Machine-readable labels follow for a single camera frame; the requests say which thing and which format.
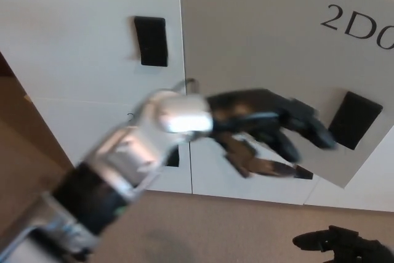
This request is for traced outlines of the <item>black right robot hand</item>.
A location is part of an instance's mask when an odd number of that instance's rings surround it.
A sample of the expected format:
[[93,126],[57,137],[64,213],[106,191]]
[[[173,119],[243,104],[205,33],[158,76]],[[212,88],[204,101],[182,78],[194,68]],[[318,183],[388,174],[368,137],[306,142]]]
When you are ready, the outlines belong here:
[[393,251],[388,246],[334,225],[326,230],[298,235],[292,242],[304,251],[332,251],[334,257],[331,262],[393,262]]

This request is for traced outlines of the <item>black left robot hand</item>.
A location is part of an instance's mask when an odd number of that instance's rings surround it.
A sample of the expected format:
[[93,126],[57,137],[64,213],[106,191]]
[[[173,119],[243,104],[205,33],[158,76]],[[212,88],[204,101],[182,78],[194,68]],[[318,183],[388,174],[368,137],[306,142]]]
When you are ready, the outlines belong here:
[[[247,89],[212,95],[207,102],[213,117],[210,137],[225,150],[225,158],[243,178],[253,174],[276,178],[297,175],[301,156],[283,129],[298,133],[322,150],[336,148],[316,110],[299,100],[268,89]],[[259,158],[248,141],[236,139],[241,133],[267,145],[283,161]]]

